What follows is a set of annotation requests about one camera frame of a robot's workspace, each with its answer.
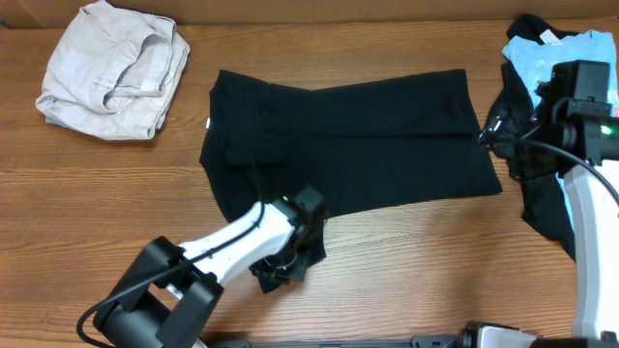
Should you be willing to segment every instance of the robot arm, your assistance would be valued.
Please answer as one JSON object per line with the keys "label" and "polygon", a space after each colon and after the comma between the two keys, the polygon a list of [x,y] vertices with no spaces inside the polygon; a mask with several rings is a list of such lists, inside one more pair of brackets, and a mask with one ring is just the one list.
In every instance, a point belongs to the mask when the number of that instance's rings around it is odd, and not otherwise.
{"label": "robot arm", "polygon": [[[324,198],[305,188],[290,200],[257,202],[243,217],[205,238],[175,246],[159,237],[140,252],[110,297],[134,286],[136,279],[185,263],[182,271],[154,282],[172,292],[178,304],[168,309],[146,284],[99,308],[94,325],[116,348],[203,348],[198,338],[223,287],[256,262],[272,267],[273,276],[285,271],[325,217]],[[218,251],[210,257],[189,261],[214,249]]]}
{"label": "robot arm", "polygon": [[[597,167],[619,188],[619,161]],[[581,166],[565,176],[575,223],[578,298],[573,334],[600,338],[619,333],[619,207]]]}

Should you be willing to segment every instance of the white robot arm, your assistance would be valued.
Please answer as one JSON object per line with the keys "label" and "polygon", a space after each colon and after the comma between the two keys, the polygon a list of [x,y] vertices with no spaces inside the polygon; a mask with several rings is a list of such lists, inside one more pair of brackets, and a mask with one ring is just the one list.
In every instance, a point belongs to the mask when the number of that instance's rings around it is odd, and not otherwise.
{"label": "white robot arm", "polygon": [[[619,161],[597,167],[619,188]],[[619,333],[619,207],[600,181],[581,166],[565,176],[575,225],[578,299],[573,333],[600,338]]]}

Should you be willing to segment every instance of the fabric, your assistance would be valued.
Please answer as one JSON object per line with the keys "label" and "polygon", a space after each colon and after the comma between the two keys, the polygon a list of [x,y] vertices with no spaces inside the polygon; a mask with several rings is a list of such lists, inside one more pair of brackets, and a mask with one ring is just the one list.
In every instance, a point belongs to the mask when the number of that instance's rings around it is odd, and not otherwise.
{"label": "fabric", "polygon": [[500,192],[479,132],[463,70],[317,91],[222,71],[200,162],[229,221],[257,199],[253,160],[268,199],[311,185],[337,217]]}
{"label": "fabric", "polygon": [[189,52],[169,18],[90,4],[49,59],[36,106],[51,124],[107,140],[150,139]]}
{"label": "fabric", "polygon": [[503,55],[514,64],[518,75],[529,92],[534,107],[537,107],[542,101],[542,98],[535,91],[540,82],[550,81],[552,67],[555,64],[579,59],[606,62],[610,64],[607,100],[614,107],[619,107],[616,72],[617,51],[610,33],[589,30],[574,37],[565,37],[558,45],[540,45],[516,36],[503,48]]}
{"label": "fabric", "polygon": [[[560,44],[545,44],[541,35],[550,31]],[[589,31],[561,31],[541,18],[525,14],[508,29],[510,43],[503,49],[509,60],[503,67],[504,90],[492,106],[488,119],[499,112],[509,115],[504,123],[506,134],[522,136],[530,131],[529,122],[534,108],[540,103],[535,93],[540,81],[549,81],[552,66],[576,59],[607,61],[611,64],[611,82],[608,100],[616,101],[615,48],[612,36]],[[521,175],[521,166],[512,149],[495,149],[495,154],[508,159],[511,175]],[[548,174],[520,184],[524,200],[524,219],[544,237],[561,243],[563,249],[575,259],[574,224],[563,180],[556,174]]]}
{"label": "fabric", "polygon": [[540,36],[546,30],[549,30],[558,39],[578,35],[578,32],[559,30],[534,14],[523,14],[510,25],[507,30],[507,37],[511,40],[518,36],[538,44],[545,44]]}
{"label": "fabric", "polygon": [[[532,129],[530,118],[533,104],[524,83],[518,76],[512,62],[501,66],[504,88],[490,108],[487,119],[493,115],[504,115],[503,135],[520,137]],[[511,177],[527,177],[522,168],[522,156],[512,146],[496,147],[494,154],[507,160]],[[524,202],[522,219],[542,236],[561,244],[568,255],[575,259],[575,238],[569,219],[563,191],[554,174],[544,175],[534,180],[520,183]]]}

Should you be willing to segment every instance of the wood grain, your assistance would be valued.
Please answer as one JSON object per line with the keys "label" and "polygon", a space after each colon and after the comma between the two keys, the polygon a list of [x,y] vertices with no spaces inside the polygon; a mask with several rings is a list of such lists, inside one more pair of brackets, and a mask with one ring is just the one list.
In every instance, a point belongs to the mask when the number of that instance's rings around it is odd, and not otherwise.
{"label": "wood grain", "polygon": [[[615,19],[552,23],[619,35]],[[226,225],[198,163],[219,69],[313,89],[466,68],[483,123],[501,89],[508,25],[180,27],[192,55],[167,126],[152,142],[104,142],[46,125],[34,100],[62,31],[0,32],[0,347],[84,346],[75,320],[107,295],[144,244]],[[503,161],[494,164],[501,194],[333,218],[328,257],[305,282],[263,296],[243,274],[204,337],[407,338],[454,333],[467,320],[569,335],[575,265],[520,220],[518,187]]]}

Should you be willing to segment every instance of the black pants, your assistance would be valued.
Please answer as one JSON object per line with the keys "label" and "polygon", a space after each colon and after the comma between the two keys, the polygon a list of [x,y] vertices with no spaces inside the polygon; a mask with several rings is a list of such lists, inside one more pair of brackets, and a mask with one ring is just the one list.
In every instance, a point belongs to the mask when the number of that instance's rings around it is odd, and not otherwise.
{"label": "black pants", "polygon": [[200,157],[228,220],[257,199],[311,185],[332,217],[501,186],[468,97],[464,70],[307,91],[222,71]]}

